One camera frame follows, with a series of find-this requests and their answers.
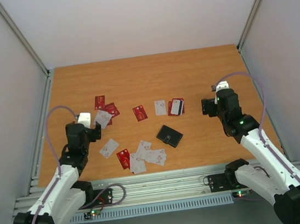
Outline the black leather card holder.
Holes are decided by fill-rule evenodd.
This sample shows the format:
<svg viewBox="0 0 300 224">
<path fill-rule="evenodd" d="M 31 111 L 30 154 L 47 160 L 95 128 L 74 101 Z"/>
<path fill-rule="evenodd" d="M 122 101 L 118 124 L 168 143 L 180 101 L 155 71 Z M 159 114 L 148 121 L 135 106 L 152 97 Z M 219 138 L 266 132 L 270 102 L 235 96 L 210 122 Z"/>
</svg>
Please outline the black leather card holder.
<svg viewBox="0 0 300 224">
<path fill-rule="evenodd" d="M 163 143 L 176 148 L 184 135 L 171 127 L 163 125 L 156 137 Z"/>
</svg>

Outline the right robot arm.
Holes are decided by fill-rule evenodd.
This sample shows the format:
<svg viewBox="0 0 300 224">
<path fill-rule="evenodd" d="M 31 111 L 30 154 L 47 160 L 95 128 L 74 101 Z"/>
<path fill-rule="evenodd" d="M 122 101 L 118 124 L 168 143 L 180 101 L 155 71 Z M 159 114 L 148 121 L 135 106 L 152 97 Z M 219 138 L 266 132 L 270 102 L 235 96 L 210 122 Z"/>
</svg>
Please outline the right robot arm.
<svg viewBox="0 0 300 224">
<path fill-rule="evenodd" d="M 269 140 L 260 124 L 243 114 L 238 94 L 221 89 L 215 98 L 202 99 L 202 113 L 218 117 L 226 136 L 234 140 L 261 164 L 261 170 L 244 159 L 225 167 L 225 178 L 232 188 L 246 186 L 272 205 L 283 224 L 300 224 L 300 170 Z"/>
</svg>

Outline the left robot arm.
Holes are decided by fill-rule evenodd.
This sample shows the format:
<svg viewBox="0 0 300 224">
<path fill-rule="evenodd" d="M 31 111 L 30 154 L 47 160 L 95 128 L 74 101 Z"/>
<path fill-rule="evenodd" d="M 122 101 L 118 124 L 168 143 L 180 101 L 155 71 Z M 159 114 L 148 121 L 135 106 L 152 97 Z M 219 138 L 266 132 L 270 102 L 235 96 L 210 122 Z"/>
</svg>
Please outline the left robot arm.
<svg viewBox="0 0 300 224">
<path fill-rule="evenodd" d="M 92 184 L 79 177 L 88 163 L 90 143 L 101 139 L 101 125 L 91 129 L 72 122 L 65 130 L 67 145 L 59 158 L 60 166 L 34 205 L 27 212 L 19 212 L 13 224 L 68 224 L 80 207 L 95 203 Z"/>
</svg>

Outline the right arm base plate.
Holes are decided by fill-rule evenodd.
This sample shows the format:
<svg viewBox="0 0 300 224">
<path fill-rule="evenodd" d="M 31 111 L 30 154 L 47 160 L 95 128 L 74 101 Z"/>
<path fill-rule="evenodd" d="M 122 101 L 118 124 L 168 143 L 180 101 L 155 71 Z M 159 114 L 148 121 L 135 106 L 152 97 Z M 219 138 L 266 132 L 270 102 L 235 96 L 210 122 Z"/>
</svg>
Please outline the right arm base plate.
<svg viewBox="0 0 300 224">
<path fill-rule="evenodd" d="M 228 179 L 226 178 L 225 174 L 213 174 L 206 177 L 207 178 L 207 184 L 210 188 L 210 191 L 212 193 L 214 192 L 223 192 L 223 191 L 239 191 L 240 189 L 247 188 L 244 185 L 238 185 L 238 186 L 232 186 L 228 182 Z"/>
</svg>

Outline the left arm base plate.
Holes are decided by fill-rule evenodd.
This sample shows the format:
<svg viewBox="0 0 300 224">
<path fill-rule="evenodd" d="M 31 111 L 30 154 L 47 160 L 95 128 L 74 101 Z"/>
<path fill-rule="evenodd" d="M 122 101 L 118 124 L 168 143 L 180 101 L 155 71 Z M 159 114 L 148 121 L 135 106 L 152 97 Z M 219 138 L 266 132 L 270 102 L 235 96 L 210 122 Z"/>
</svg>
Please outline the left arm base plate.
<svg viewBox="0 0 300 224">
<path fill-rule="evenodd" d="M 93 194 L 90 195 L 87 199 L 87 201 L 84 203 L 83 206 L 80 207 L 80 210 L 94 208 L 97 206 L 104 205 L 110 205 L 112 204 L 112 188 L 107 189 L 96 189 L 93 191 Z"/>
</svg>

